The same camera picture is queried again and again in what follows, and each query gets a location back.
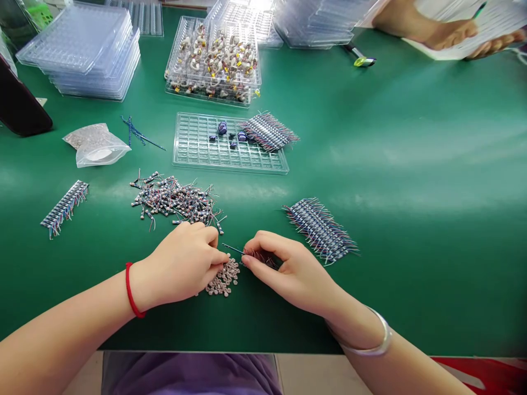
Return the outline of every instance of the plastic bag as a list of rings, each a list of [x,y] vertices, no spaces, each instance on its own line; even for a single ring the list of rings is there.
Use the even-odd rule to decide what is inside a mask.
[[[111,165],[131,150],[108,130],[106,123],[84,126],[71,132],[65,142],[77,150],[77,167]]]

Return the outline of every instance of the black phone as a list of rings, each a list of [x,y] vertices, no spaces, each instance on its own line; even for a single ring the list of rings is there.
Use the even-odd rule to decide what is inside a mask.
[[[47,132],[53,121],[0,55],[0,121],[20,136]]]

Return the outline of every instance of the pile of small round components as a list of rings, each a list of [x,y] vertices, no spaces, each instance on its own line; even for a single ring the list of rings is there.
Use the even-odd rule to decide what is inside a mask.
[[[209,295],[223,295],[228,297],[231,293],[229,285],[238,285],[238,274],[240,273],[239,263],[237,263],[234,258],[229,256],[229,262],[223,264],[223,269],[218,273],[218,275],[212,280],[208,286],[205,288],[205,291]]]

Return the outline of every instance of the green work table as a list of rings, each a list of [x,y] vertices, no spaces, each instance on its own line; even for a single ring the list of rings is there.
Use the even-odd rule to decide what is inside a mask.
[[[433,62],[375,31],[356,44],[377,57],[352,67],[341,49],[261,50],[262,97],[250,109],[166,94],[163,74],[183,13],[164,9],[165,37],[142,37],[123,103],[62,97],[40,70],[19,76],[54,130],[19,138],[0,128],[0,338],[46,309],[150,254],[173,229],[139,219],[129,185],[159,171],[214,184],[228,218],[220,242],[243,247],[259,229],[303,240],[282,205],[316,196],[362,257],[328,267],[346,291],[430,355],[526,356],[527,67],[512,53]],[[174,167],[178,112],[251,117],[271,111],[301,141],[286,176]],[[78,169],[69,132],[120,119],[168,149],[143,146],[110,166]],[[52,241],[40,226],[76,180],[87,202]],[[198,297],[149,311],[102,349],[340,353],[324,321],[282,300],[247,269],[229,298]]]

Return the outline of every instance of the yellow component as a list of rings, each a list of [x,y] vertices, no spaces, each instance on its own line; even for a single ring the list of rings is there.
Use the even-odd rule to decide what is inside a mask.
[[[355,60],[355,62],[353,63],[353,66],[360,67],[364,64],[365,61],[366,61],[365,57],[357,58],[357,60]]]

